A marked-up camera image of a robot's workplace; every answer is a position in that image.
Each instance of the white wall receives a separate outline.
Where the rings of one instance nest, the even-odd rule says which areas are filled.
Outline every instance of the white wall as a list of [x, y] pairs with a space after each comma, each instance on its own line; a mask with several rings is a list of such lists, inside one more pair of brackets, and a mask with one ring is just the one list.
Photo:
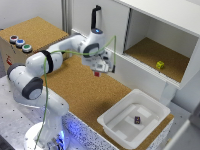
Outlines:
[[62, 29], [61, 0], [0, 0], [0, 28], [36, 16]]
[[183, 89], [177, 91], [173, 102], [189, 112], [196, 108], [200, 102], [200, 71]]

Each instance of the cardboard box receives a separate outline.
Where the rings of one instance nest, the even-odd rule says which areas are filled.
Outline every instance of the cardboard box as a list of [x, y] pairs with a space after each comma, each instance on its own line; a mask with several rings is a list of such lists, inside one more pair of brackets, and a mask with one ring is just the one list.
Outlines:
[[[10, 44], [10, 36], [17, 35], [19, 39], [25, 40], [26, 44], [32, 46], [33, 51], [25, 54], [15, 45]], [[14, 63], [25, 64], [26, 59], [41, 50], [46, 50], [50, 45], [65, 39], [68, 34], [40, 17], [0, 31], [0, 50], [5, 71]]]

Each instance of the black handle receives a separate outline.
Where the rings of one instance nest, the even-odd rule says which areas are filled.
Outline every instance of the black handle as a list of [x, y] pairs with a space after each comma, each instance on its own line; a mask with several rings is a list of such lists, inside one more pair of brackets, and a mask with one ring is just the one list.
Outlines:
[[96, 8], [92, 10], [92, 24], [91, 24], [91, 29], [96, 28], [96, 12], [101, 10], [101, 7], [96, 5]]

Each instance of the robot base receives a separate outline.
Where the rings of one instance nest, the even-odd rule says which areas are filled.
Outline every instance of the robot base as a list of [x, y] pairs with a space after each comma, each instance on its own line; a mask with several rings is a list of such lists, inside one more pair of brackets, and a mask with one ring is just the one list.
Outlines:
[[[34, 126], [32, 126], [25, 134], [24, 137], [24, 150], [49, 150], [48, 147], [45, 148], [41, 148], [38, 145], [35, 148], [35, 140], [34, 138], [36, 137], [37, 133], [40, 131], [42, 127], [42, 122], [35, 124]], [[65, 150], [67, 149], [67, 147], [69, 146], [69, 142], [70, 142], [70, 138], [65, 134]]]

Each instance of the cable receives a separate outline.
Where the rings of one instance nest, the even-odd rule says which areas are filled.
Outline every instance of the cable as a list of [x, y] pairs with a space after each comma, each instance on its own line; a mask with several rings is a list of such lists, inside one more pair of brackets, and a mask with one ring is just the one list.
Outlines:
[[[99, 52], [103, 51], [114, 40], [114, 66], [115, 66], [116, 65], [116, 56], [115, 56], [116, 55], [116, 39], [117, 39], [116, 36], [113, 36], [106, 45], [104, 45], [97, 52], [93, 52], [93, 53], [78, 53], [78, 52], [66, 51], [66, 50], [56, 50], [56, 51], [51, 52], [51, 54], [56, 53], [56, 52], [71, 53], [71, 54], [76, 54], [76, 55], [91, 55], [91, 54], [96, 54], [96, 53], [99, 53]], [[45, 57], [45, 59], [44, 59], [44, 78], [45, 78], [45, 85], [46, 85], [46, 104], [45, 104], [45, 111], [44, 111], [44, 117], [43, 117], [42, 127], [40, 129], [38, 138], [36, 140], [36, 144], [35, 144], [34, 150], [36, 149], [37, 143], [38, 143], [38, 141], [40, 139], [40, 134], [41, 134], [43, 126], [44, 126], [44, 122], [45, 122], [45, 119], [46, 119], [47, 104], [48, 104], [48, 99], [49, 99], [48, 98], [49, 91], [48, 91], [48, 86], [47, 86], [47, 75], [46, 75], [46, 61], [47, 61], [47, 57]]]

